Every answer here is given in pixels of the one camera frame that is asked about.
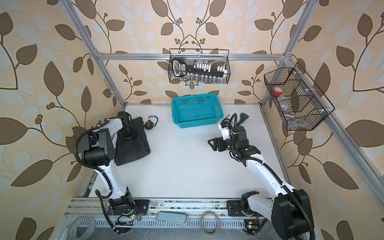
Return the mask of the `dark grey trousers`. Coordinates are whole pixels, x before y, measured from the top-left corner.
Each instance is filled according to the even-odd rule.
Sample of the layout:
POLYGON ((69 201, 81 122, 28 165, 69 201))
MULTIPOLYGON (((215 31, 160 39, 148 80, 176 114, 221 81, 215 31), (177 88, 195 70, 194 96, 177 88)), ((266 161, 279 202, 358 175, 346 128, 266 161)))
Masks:
POLYGON ((151 153, 145 133, 144 122, 141 117, 130 121, 133 137, 129 140, 118 140, 116 143, 115 163, 122 166, 140 160, 151 153))

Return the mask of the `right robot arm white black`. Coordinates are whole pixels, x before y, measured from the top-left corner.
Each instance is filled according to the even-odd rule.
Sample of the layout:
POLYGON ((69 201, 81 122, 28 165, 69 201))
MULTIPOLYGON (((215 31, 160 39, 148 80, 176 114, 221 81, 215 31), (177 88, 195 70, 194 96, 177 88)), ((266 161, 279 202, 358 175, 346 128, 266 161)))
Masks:
POLYGON ((261 214, 272 222, 282 240, 298 240, 300 235, 306 233, 314 240, 315 225, 308 194, 295 189, 268 165, 261 151, 250 145, 244 127, 227 124, 219 124, 218 127, 221 137, 208 140, 213 151, 228 151, 232 159, 242 163, 258 177, 270 195, 266 198, 255 191, 243 194, 243 214, 261 214))

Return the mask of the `teal plastic basket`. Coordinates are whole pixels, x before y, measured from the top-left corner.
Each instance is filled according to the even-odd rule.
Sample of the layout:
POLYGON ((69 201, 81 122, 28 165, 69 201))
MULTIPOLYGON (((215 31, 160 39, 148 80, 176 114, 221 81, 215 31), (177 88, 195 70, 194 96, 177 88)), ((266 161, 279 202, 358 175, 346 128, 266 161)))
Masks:
POLYGON ((172 118, 179 128, 214 125, 224 117, 219 98, 202 94, 172 99, 172 118))

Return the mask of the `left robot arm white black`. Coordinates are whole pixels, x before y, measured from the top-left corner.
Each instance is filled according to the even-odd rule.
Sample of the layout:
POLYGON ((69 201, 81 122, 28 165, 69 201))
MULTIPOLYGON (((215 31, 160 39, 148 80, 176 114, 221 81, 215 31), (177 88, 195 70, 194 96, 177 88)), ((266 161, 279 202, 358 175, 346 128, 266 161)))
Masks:
POLYGON ((133 119, 124 111, 81 133, 74 146, 77 162, 101 177, 108 193, 102 195, 96 190, 95 194, 101 203, 109 203, 115 216, 147 213, 150 201, 133 199, 117 167, 138 161, 150 152, 143 119, 133 119))

